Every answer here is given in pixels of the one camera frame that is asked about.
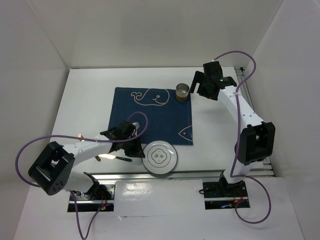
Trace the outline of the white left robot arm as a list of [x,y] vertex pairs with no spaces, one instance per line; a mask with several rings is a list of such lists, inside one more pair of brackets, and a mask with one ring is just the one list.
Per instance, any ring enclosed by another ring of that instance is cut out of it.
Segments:
[[101,132],[93,141],[79,141],[61,145],[50,142],[28,170],[28,175],[49,196],[61,190],[81,193],[86,199],[97,198],[108,190],[88,171],[75,172],[73,168],[101,154],[124,150],[128,158],[144,158],[140,139],[126,141],[134,130],[113,127]]

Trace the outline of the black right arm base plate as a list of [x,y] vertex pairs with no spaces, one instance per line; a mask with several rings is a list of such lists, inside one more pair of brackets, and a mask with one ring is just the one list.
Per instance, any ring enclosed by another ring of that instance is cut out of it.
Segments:
[[198,191],[204,196],[206,210],[250,208],[247,187],[244,181],[236,183],[231,188],[223,188],[219,182],[203,182]]

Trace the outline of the white round dinner plate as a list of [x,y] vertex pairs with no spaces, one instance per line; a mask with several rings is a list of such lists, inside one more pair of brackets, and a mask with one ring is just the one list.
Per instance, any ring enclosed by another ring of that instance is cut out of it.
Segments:
[[172,172],[178,163],[178,152],[168,142],[157,140],[143,148],[144,167],[154,175],[167,175]]

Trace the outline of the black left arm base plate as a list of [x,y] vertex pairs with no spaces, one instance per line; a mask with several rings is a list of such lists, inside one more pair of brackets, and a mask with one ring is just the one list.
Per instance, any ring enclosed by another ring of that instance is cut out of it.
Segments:
[[105,186],[106,190],[99,190],[94,197],[84,193],[75,194],[78,212],[93,213],[99,209],[101,212],[114,211],[116,183],[114,181],[106,181],[101,184]]

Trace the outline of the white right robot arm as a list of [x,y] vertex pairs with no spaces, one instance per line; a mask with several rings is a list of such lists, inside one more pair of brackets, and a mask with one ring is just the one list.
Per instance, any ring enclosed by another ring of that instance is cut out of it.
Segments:
[[217,187],[220,194],[229,197],[240,189],[248,173],[272,154],[275,125],[255,113],[240,92],[240,85],[230,76],[221,73],[209,76],[196,71],[190,92],[221,102],[237,123],[235,157],[221,173]]

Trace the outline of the dark blue embroidered cloth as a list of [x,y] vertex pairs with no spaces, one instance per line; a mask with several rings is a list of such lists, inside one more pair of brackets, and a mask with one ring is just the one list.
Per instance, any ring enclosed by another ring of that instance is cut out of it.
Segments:
[[190,96],[179,101],[174,89],[116,87],[108,128],[119,126],[135,112],[142,112],[148,118],[141,143],[165,141],[171,145],[193,145]]

